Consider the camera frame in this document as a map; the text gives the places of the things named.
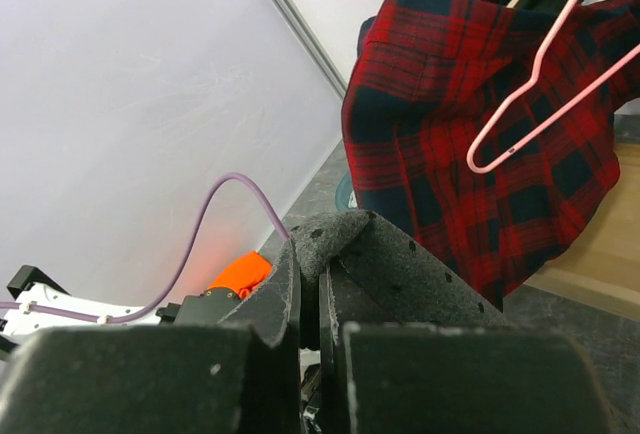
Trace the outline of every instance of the teal object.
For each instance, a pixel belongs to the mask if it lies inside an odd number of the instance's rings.
[[[338,211],[355,211],[357,208],[349,207],[349,198],[353,192],[353,184],[351,183],[351,173],[347,172],[336,189],[336,209]]]

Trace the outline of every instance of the wooden surface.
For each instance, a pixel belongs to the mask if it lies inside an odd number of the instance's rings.
[[[616,153],[618,184],[569,250],[526,284],[640,321],[640,146]]]

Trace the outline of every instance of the plaid fabric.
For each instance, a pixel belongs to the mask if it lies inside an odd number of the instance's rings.
[[[479,149],[480,165],[640,42],[640,0],[580,6],[540,81]],[[524,83],[554,15],[488,0],[385,0],[365,23],[342,110],[358,205],[415,238],[489,301],[560,255],[619,177],[613,112],[640,97],[640,59],[492,173],[465,155]]]

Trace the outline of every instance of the pink wire hanger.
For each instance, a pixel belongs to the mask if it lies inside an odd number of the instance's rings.
[[[538,79],[540,78],[540,68],[542,67],[542,61],[544,59],[544,56],[547,53],[547,50],[549,49],[551,42],[554,40],[554,38],[558,34],[558,31],[567,20],[567,17],[569,17],[569,13],[574,8],[577,2],[578,0],[567,1],[565,6],[562,8],[562,11],[560,11],[558,18],[553,23],[553,26],[551,26],[551,29],[549,29],[549,32],[547,33],[546,37],[542,41],[542,44],[538,48],[538,52],[536,52],[536,56],[533,60],[533,67],[531,69],[531,77],[529,78],[529,80],[525,82],[522,86],[520,86],[518,89],[513,91],[502,102],[502,104],[500,104],[500,107],[498,107],[496,112],[493,114],[493,116],[491,116],[487,124],[482,128],[480,133],[476,136],[476,138],[471,143],[471,147],[469,147],[469,150],[467,151],[467,165],[469,166],[469,169],[471,169],[473,172],[476,172],[478,174],[486,174],[487,172],[490,172],[496,167],[498,167],[507,158],[511,157],[513,154],[515,154],[524,146],[526,146],[529,142],[531,142],[531,140],[534,137],[536,137],[538,134],[544,131],[547,127],[549,127],[551,124],[553,124],[558,119],[560,119],[560,117],[566,114],[571,108],[573,108],[576,104],[578,104],[585,97],[591,94],[595,89],[597,89],[600,86],[600,84],[602,84],[611,76],[613,76],[625,64],[631,61],[631,59],[633,59],[635,56],[640,54],[640,44],[638,44],[635,48],[629,51],[629,53],[627,53],[622,59],[620,59],[613,66],[611,66],[607,71],[605,71],[604,74],[602,74],[595,81],[589,84],[580,94],[578,94],[576,97],[571,99],[564,106],[562,106],[562,108],[560,108],[552,116],[550,116],[546,121],[544,121],[542,124],[536,127],[533,131],[531,131],[529,134],[527,134],[518,142],[516,142],[513,146],[511,146],[505,152],[500,154],[495,160],[493,160],[492,162],[490,162],[489,164],[483,167],[476,165],[474,161],[476,150],[478,149],[478,147],[480,146],[480,143],[484,140],[486,135],[489,133],[491,128],[496,124],[496,122],[498,122],[498,120],[502,117],[502,115],[505,113],[507,108],[513,103],[513,101],[515,101],[517,98],[522,96],[525,92],[531,89],[538,82]]]

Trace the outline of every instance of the orange part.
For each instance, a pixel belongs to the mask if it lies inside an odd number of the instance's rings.
[[[244,299],[264,281],[271,272],[271,263],[255,251],[233,261],[209,285],[226,287],[235,292],[240,299]]]

